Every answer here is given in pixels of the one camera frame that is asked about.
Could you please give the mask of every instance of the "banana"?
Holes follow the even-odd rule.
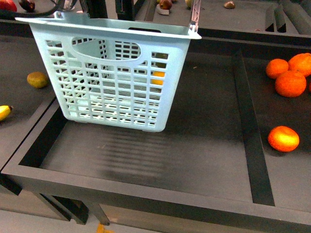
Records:
[[[6,117],[11,113],[12,107],[9,105],[0,106],[0,121],[6,119]]]

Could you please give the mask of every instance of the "orange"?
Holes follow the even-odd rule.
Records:
[[[266,67],[266,74],[270,79],[276,79],[280,74],[288,70],[288,63],[283,59],[273,59]]]
[[[302,73],[289,70],[276,79],[276,92],[284,97],[300,96],[307,87],[307,80]]]
[[[158,77],[164,77],[165,76],[165,72],[162,72],[162,71],[154,71],[153,76],[158,76]],[[152,84],[156,84],[156,85],[161,85],[163,86],[163,80],[159,80],[159,79],[151,79],[151,83]]]
[[[290,152],[299,145],[298,134],[287,126],[277,126],[268,135],[270,146],[281,152]]]
[[[301,53],[288,61],[289,70],[298,70],[305,77],[311,75],[311,53]]]

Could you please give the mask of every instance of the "yellow fruit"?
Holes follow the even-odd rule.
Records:
[[[98,224],[96,233],[114,233],[112,230],[106,230],[105,226],[101,223]]]
[[[27,76],[27,82],[35,88],[43,88],[48,85],[49,79],[42,72],[33,72]]]
[[[6,119],[6,117],[11,113],[12,107],[9,105],[0,106],[0,121]]]
[[[165,72],[162,72],[162,71],[154,71],[153,76],[158,76],[158,77],[164,77],[165,76]],[[163,86],[163,80],[159,80],[159,79],[151,79],[151,83],[152,84],[156,84],[156,85],[161,85]]]
[[[192,7],[192,0],[185,0],[186,5],[191,8]]]

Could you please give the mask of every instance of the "chestnut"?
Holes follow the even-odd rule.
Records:
[[[18,0],[18,3],[27,12],[33,12],[35,10],[35,2],[33,0]]]

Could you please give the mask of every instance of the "black cable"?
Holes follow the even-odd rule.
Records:
[[[60,9],[60,10],[62,10],[62,11],[64,11],[65,9],[64,8],[62,8],[62,7],[60,7],[60,4],[57,4],[57,2],[55,2],[54,0],[50,0],[52,3],[54,3],[54,5],[58,5],[59,7],[58,7],[58,9]]]
[[[72,10],[72,9],[73,9],[73,7],[74,7],[75,4],[77,3],[77,1],[78,1],[78,0],[72,0],[69,10]]]
[[[55,11],[57,11],[61,5],[65,3],[65,0],[57,0],[57,2],[54,2],[55,6],[50,9],[49,11],[42,12],[42,13],[19,13],[19,12],[13,12],[13,11],[7,11],[7,10],[0,10],[0,18],[11,18],[14,19],[15,17],[20,18],[36,18],[36,17],[46,17],[53,14]]]

